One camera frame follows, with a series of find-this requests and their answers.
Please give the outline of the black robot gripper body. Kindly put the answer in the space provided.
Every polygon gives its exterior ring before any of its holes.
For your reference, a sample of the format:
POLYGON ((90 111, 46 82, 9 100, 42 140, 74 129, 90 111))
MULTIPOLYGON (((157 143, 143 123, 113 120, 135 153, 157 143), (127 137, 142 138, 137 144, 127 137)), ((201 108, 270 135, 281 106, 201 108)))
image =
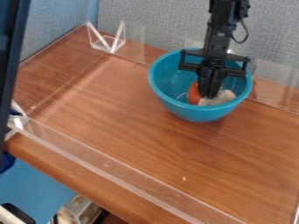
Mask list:
POLYGON ((229 49, 231 40, 243 44, 249 39, 246 36, 243 40, 237 41, 234 37, 238 23, 242 23, 246 31, 249 29, 243 21, 249 17, 249 9, 249 0, 210 0, 210 20, 203 48, 181 51, 181 70, 199 73, 203 68, 209 68, 225 76, 242 77, 247 74, 250 58, 229 53, 229 49))

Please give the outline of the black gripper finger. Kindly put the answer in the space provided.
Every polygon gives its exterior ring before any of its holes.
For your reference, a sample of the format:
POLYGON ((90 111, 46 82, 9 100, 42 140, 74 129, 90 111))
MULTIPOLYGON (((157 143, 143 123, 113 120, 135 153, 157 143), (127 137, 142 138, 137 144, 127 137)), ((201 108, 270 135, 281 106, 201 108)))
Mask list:
POLYGON ((210 82, 211 82, 213 71, 209 67, 203 66, 198 72, 198 88, 201 92, 201 97, 205 98, 210 91, 210 82))
POLYGON ((221 85, 223 83, 223 80, 226 79, 226 71, 223 69, 215 70, 211 84, 210 84, 210 98, 214 99, 218 95, 218 92, 221 90, 221 85))

